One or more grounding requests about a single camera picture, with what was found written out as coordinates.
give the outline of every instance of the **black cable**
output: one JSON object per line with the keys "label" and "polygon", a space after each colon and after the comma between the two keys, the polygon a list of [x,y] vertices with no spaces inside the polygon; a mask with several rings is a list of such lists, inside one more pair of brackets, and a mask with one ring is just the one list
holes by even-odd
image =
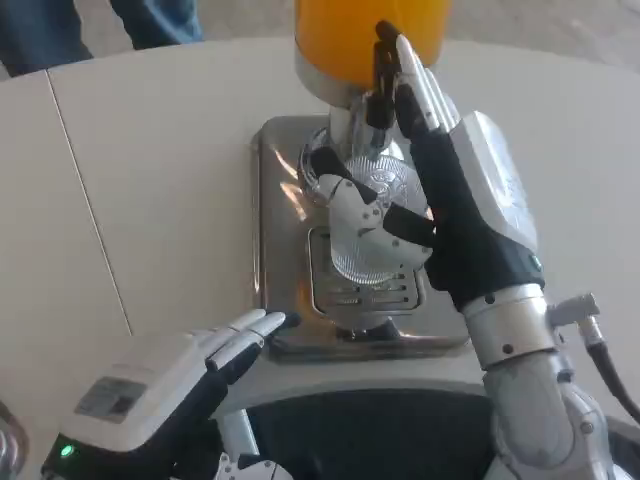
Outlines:
{"label": "black cable", "polygon": [[611,394],[618,399],[620,405],[627,411],[629,415],[640,424],[640,407],[636,404],[627,389],[625,388],[611,355],[609,355],[609,349],[606,343],[596,343],[587,347],[587,352],[591,356],[593,363],[596,365],[598,372]]}

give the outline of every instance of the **person's leg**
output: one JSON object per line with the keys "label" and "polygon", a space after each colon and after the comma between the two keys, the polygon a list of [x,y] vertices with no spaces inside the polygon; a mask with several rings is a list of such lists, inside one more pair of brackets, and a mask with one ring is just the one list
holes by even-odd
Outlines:
{"label": "person's leg", "polygon": [[202,40],[196,0],[111,0],[111,6],[136,50]]}
{"label": "person's leg", "polygon": [[73,0],[0,0],[0,61],[12,77],[88,58]]}

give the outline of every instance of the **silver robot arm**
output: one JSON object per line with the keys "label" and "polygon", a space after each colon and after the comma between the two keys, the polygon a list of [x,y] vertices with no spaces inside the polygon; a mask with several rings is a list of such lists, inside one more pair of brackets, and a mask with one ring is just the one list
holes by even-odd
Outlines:
{"label": "silver robot arm", "polygon": [[458,120],[408,40],[386,22],[377,32],[434,216],[429,280],[464,315],[486,372],[497,450],[487,478],[630,478],[614,465],[606,419],[573,382],[557,332],[577,323],[587,345],[597,341],[597,306],[590,296],[547,305],[535,225],[502,133],[479,112]]}

